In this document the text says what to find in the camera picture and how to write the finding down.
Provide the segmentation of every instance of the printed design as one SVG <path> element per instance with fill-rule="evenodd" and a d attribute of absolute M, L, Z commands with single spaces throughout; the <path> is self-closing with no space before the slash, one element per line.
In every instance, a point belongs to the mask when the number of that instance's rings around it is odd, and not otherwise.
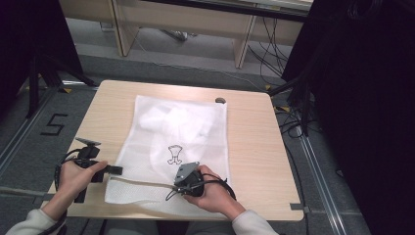
<path fill-rule="evenodd" d="M 170 151 L 170 153 L 171 153 L 171 159 L 170 159 L 170 160 L 168 160 L 167 162 L 168 162 L 170 165 L 173 165 L 173 164 L 180 165 L 180 164 L 182 163 L 182 161 L 181 161 L 181 160 L 179 160 L 179 154 L 180 154 L 180 151 L 181 151 L 182 149 L 183 149 L 183 148 L 182 148 L 181 146 L 179 146 L 179 145 L 172 145 L 172 146 L 168 147 L 168 150 L 169 150 L 169 151 Z"/>

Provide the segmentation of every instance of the person's left hand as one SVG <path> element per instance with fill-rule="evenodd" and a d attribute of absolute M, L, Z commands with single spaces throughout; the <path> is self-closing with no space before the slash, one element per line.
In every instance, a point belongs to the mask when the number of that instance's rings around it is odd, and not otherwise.
<path fill-rule="evenodd" d="M 61 168 L 59 192 L 71 196 L 74 200 L 91 182 L 92 176 L 107 166 L 107 161 L 98 162 L 88 168 L 82 168 L 73 161 L 66 162 Z"/>
<path fill-rule="evenodd" d="M 42 210 L 53 220 L 59 220 L 78 194 L 88 186 L 92 176 L 107 166 L 107 161 L 82 168 L 72 161 L 62 165 L 58 192 Z"/>

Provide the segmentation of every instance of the person's right hand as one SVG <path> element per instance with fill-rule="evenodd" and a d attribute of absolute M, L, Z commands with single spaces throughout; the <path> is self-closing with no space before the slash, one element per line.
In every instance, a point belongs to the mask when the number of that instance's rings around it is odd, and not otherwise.
<path fill-rule="evenodd" d="M 211 171 L 205 165 L 200 165 L 198 170 L 204 176 L 204 180 L 217 180 L 207 174 L 212 174 L 218 178 L 219 175 Z M 235 219 L 239 214 L 245 211 L 245 208 L 235 201 L 228 193 L 228 191 L 218 183 L 208 183 L 205 184 L 205 192 L 201 197 L 192 197 L 189 195 L 184 195 L 189 203 L 198 206 L 201 209 L 204 209 L 208 212 L 220 212 L 228 217 L 230 220 Z"/>

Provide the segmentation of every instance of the metal rail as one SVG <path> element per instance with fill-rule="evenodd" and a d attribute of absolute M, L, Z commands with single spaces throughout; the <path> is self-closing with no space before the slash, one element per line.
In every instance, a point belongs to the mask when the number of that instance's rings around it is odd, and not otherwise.
<path fill-rule="evenodd" d="M 297 127 L 298 134 L 301 134 L 301 128 Z M 324 179 L 323 172 L 312 149 L 311 143 L 307 136 L 302 135 L 300 138 L 302 149 L 304 150 L 308 164 L 311 168 L 312 176 L 316 182 L 318 193 L 320 194 L 321 201 L 329 217 L 330 224 L 332 225 L 333 232 L 336 235 L 346 235 L 345 224 L 343 223 L 342 216 L 336 206 L 333 196 L 327 186 Z"/>

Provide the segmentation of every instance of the metal bracket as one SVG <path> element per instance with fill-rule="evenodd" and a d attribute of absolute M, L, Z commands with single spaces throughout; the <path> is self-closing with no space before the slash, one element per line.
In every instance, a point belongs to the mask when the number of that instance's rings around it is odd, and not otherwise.
<path fill-rule="evenodd" d="M 191 174 L 198 166 L 199 162 L 181 165 L 177 170 L 176 177 L 174 178 L 174 184 L 185 180 L 187 176 L 189 176 L 189 174 Z"/>

